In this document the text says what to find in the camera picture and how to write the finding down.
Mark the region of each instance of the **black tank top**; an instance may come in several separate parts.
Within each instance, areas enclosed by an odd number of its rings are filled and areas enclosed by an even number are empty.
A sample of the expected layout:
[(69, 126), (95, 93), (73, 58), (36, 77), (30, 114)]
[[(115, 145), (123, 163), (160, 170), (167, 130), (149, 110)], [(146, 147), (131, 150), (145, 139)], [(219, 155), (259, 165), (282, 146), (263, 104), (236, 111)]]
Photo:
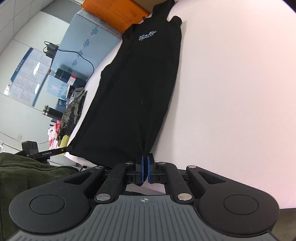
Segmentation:
[(167, 16), (174, 0), (133, 24), (101, 73), (99, 88), (70, 145), (74, 156), (113, 168), (146, 156), (158, 135), (176, 81), (182, 20)]

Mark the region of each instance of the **white table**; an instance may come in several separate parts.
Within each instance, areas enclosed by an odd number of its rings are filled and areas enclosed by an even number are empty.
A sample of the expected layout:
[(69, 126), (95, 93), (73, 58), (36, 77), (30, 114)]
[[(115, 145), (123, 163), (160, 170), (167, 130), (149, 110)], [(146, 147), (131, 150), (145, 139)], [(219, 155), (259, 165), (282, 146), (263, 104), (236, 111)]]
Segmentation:
[[(155, 160), (194, 164), (296, 207), (296, 14), (282, 0), (180, 0), (174, 15), (180, 65)], [(87, 83), (70, 140), (119, 46)]]

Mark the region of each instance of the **poster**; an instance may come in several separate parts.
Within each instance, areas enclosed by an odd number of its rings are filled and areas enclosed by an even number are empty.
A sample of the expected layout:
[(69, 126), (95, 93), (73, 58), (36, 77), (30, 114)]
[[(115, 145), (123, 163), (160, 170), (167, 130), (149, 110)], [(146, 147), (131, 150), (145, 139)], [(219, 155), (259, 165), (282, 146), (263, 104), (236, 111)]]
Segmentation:
[(51, 61), (45, 53), (30, 48), (14, 71), (4, 94), (35, 106)]

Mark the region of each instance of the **metal screw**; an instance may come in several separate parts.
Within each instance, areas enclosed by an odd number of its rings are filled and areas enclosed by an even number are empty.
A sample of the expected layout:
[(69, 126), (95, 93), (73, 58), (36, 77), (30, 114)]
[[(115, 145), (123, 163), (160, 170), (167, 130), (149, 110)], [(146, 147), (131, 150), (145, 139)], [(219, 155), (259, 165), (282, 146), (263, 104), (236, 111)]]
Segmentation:
[(101, 193), (96, 196), (96, 199), (98, 199), (99, 201), (108, 201), (110, 198), (111, 196), (107, 193)]
[(180, 193), (178, 195), (178, 199), (181, 201), (188, 201), (192, 198), (192, 196), (189, 193)]

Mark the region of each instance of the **white wall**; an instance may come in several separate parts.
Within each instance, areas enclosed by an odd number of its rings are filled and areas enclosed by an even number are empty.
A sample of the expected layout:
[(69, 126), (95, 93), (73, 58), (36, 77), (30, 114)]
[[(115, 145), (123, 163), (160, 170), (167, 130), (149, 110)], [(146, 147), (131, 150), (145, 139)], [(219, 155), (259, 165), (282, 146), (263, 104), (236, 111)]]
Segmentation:
[(53, 0), (5, 0), (0, 4), (0, 54), (12, 37)]
[(12, 154), (15, 154), (17, 153), (19, 150), (11, 147), (11, 146), (8, 146), (2, 142), (0, 142), (0, 153), (1, 152), (8, 152), (8, 153), (12, 153)]
[[(18, 102), (3, 94), (16, 66), (30, 47), (43, 51), (44, 41), (59, 44), (69, 24), (49, 14), (38, 12), (10, 41), (0, 55), (0, 141), (21, 149), (26, 140), (42, 143), (48, 140), (51, 118), (42, 115), (45, 105), (55, 107), (58, 98), (46, 92), (44, 84), (35, 107)], [(47, 150), (48, 143), (40, 144), (39, 150)], [(53, 157), (54, 162), (73, 164), (66, 157)]]

